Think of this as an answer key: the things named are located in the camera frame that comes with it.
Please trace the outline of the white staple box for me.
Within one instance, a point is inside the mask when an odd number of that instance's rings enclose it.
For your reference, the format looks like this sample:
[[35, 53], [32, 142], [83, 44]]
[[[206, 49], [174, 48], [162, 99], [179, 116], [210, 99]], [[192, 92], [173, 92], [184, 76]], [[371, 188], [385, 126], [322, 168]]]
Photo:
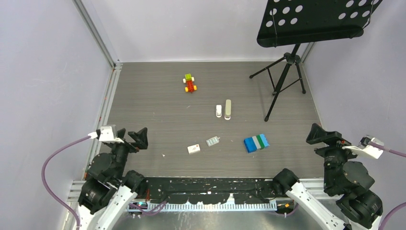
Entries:
[[200, 148], [199, 144], [195, 144], [195, 145], [188, 146], [187, 150], [188, 150], [189, 154], [194, 154], [194, 153], [200, 152], [201, 148]]

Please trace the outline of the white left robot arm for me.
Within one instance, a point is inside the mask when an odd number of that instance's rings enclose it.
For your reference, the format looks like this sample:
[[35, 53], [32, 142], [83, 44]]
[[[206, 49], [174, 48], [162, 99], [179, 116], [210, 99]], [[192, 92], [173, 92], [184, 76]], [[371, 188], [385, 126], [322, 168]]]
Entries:
[[88, 134], [90, 139], [109, 147], [110, 152], [95, 155], [87, 169], [78, 198], [76, 229], [110, 230], [131, 201], [146, 194], [146, 177], [124, 170], [130, 153], [148, 148], [147, 131], [146, 127], [134, 132], [111, 125]]

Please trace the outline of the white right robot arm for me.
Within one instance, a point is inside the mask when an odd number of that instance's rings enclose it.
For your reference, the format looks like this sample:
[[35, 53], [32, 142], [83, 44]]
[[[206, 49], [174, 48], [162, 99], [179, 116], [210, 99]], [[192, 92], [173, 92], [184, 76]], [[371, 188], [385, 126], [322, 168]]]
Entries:
[[337, 131], [326, 131], [313, 123], [306, 138], [310, 145], [324, 143], [314, 151], [324, 159], [323, 192], [329, 197], [339, 196], [336, 205], [347, 218], [342, 220], [315, 198], [304, 182], [291, 170], [284, 168], [272, 180], [278, 196], [287, 196], [302, 207], [324, 230], [377, 230], [382, 214], [381, 198], [370, 190], [375, 180], [356, 157], [378, 159], [384, 143], [366, 135], [357, 146]]

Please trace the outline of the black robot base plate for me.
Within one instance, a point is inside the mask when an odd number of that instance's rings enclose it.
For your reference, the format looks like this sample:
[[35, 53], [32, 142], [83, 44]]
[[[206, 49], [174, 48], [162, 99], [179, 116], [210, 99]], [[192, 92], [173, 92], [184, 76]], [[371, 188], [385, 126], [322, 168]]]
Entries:
[[287, 197], [299, 178], [283, 169], [267, 178], [203, 178], [203, 177], [144, 177], [130, 171], [122, 184], [136, 192], [136, 198], [153, 204], [190, 203], [196, 205], [224, 204], [233, 199], [237, 205], [265, 204], [278, 197]]

